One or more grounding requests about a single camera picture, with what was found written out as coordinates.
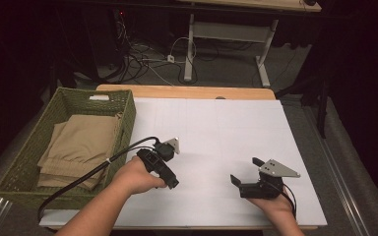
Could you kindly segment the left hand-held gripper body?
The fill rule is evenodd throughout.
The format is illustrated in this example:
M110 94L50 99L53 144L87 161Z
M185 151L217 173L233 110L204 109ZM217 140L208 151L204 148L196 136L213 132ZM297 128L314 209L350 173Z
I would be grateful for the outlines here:
M141 148L137 151L137 155L144 162L147 171L154 171L165 184L168 178L176 177L166 163L179 153L178 138L172 138L165 142L156 141L152 148Z

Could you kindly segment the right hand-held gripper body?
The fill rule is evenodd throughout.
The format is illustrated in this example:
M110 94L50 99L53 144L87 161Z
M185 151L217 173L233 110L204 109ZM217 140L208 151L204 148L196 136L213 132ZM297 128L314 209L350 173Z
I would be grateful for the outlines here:
M256 183L242 183L238 187L240 197L245 199L271 200L284 191L283 177L299 178L300 174L280 162L270 159L258 167Z

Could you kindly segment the khaki pants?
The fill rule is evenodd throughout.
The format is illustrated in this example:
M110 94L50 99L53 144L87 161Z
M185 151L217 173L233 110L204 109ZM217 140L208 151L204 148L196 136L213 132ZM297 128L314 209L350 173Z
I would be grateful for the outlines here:
M39 159L38 187L66 187L113 154L121 114L72 115L54 125L49 145Z

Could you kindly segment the green woven basket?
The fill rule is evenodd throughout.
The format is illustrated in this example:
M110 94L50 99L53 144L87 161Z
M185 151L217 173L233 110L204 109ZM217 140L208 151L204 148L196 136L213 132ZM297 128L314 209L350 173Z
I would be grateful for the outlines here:
M86 90L58 88L43 111L30 136L0 180L0 197L16 205L39 209L56 192L51 187L39 187L38 161L44 154L53 133L53 127L77 114L120 117L111 151L118 156L108 167L93 190L75 187L46 207L48 209L79 209L87 204L107 184L114 173L125 164L121 151L130 145L136 118L133 93L121 90Z

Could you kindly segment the person's right hand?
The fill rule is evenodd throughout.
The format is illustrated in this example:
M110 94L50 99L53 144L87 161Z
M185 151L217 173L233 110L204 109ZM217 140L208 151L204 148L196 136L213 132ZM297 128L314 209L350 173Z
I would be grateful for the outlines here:
M283 195L279 195L271 200L249 199L249 202L261 209L272 222L278 220L295 220L292 206L289 200Z

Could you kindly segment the person's left hand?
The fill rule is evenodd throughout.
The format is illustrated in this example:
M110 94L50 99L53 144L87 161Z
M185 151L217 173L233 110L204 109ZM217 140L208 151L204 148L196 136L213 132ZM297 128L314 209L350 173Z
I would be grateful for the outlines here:
M153 188L165 188L165 182L149 173L144 162L138 156L133 156L115 174L109 188L117 195L131 196L145 193Z

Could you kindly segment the white table board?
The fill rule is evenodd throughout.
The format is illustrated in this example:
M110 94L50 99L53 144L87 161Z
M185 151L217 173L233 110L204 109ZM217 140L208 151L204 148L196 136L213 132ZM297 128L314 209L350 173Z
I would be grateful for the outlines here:
M284 109L277 100L138 98L133 141L176 138L180 153L168 162L176 188L153 189L127 201L118 229L261 229L264 214L231 183L258 179L253 158L298 172L287 178L300 226L326 225Z

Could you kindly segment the black stand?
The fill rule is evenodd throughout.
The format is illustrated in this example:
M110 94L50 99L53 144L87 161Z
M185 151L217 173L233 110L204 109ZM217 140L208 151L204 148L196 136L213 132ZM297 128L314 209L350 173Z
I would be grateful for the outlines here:
M304 106L318 105L316 115L316 128L319 135L325 139L325 121L327 115L327 103L330 83L327 79L311 76L300 82L294 82L291 86L275 92L276 98L282 98L287 94L301 93L301 104Z

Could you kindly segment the white-framed desk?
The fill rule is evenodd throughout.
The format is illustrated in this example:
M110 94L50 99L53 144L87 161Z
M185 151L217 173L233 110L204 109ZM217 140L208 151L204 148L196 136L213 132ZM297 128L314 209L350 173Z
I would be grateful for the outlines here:
M247 10L272 10L276 13L320 13L322 7L316 0L180 0L189 2L193 7L201 4L210 4L227 7L241 7ZM241 42L261 43L263 48L261 54L255 57L257 72L264 88L269 88L271 83L265 67L265 60L271 48L274 35L279 24L279 19L271 20L268 24L259 26L246 25L242 23L223 23L213 20L202 22L196 19L194 14L190 15L187 47L185 59L184 81L192 82L192 74L195 72L193 60L196 56L197 46L195 38L232 40Z

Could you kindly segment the long metal floor rail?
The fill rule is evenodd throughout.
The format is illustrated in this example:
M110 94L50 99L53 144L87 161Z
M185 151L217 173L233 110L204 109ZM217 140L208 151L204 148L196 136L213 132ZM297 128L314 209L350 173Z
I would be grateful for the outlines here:
M328 172L355 236L371 236L360 214L357 202L341 173L339 165L334 159L334 155L329 148L327 140L321 136L317 128L317 120L314 117L312 109L305 107L304 114L308 123L312 126L312 131L317 136L318 143L323 150L324 161L328 165Z

